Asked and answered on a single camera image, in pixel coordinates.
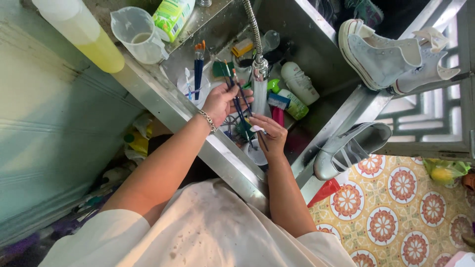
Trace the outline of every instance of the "scrub brush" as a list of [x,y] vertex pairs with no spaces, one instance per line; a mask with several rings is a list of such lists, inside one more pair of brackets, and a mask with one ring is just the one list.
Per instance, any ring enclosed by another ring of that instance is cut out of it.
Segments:
[[280,126],[284,127],[284,109],[289,107],[290,99],[270,93],[267,102],[273,108],[272,119],[275,120]]

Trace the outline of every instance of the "flexible faucet hose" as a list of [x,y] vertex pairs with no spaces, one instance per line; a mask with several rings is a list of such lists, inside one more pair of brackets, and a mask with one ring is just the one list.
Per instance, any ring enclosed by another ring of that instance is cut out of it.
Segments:
[[252,11],[252,6],[250,0],[243,0],[244,8],[246,9],[247,17],[251,22],[252,32],[254,33],[254,45],[256,46],[256,62],[261,63],[262,61],[262,44],[261,44],[261,35],[259,33],[259,27],[257,26],[257,20]]

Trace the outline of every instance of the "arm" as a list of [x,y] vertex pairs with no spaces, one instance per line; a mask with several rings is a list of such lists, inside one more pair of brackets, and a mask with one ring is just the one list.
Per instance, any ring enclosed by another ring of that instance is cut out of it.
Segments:
[[[223,123],[229,113],[236,112],[230,100],[238,93],[238,87],[235,86],[229,92],[226,90],[226,84],[214,88],[203,106],[203,111],[216,127]],[[252,91],[246,90],[245,94],[251,95]],[[205,117],[194,115],[135,169],[101,211],[131,210],[153,225],[185,178],[210,129]]]
[[[269,163],[267,183],[272,221],[295,238],[315,232],[317,229],[314,220],[284,155],[287,130],[274,120],[262,115],[256,114],[249,120],[267,132],[264,138],[269,152],[263,151]],[[264,147],[261,142],[262,140],[259,138],[261,147]]]

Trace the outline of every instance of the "faucet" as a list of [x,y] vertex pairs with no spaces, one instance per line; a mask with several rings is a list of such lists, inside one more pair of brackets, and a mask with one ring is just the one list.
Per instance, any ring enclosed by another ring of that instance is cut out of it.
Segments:
[[244,8],[246,9],[247,17],[251,22],[251,28],[253,31],[254,46],[256,47],[256,59],[252,62],[252,76],[253,82],[263,82],[269,77],[269,63],[264,58],[262,53],[261,36],[259,33],[259,27],[257,27],[256,17],[252,11],[250,0],[243,0]]

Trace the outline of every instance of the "measuring jug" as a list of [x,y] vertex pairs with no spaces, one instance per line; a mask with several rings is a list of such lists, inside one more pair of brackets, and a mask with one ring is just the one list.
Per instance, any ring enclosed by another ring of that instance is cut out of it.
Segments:
[[130,53],[144,64],[168,59],[165,44],[148,12],[141,8],[125,7],[111,12],[112,33]]

